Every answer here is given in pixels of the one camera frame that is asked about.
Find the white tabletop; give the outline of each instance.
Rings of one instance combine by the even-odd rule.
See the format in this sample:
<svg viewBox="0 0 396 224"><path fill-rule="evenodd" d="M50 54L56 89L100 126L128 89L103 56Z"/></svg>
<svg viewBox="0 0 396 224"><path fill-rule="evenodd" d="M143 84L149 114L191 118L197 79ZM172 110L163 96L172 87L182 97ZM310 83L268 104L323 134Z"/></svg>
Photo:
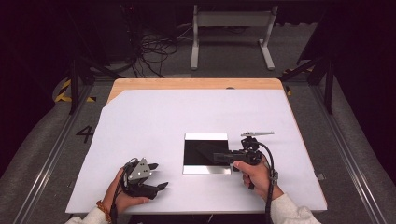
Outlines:
<svg viewBox="0 0 396 224"><path fill-rule="evenodd" d="M240 149L246 131L274 131L256 138L274 156L279 186L297 205L327 210L283 90L135 90L103 109L66 213L91 211L121 166L143 157L159 163L146 184L169 185L129 214L263 212L263 200L243 185L240 173L182 174L185 133L227 133L229 148Z"/></svg>

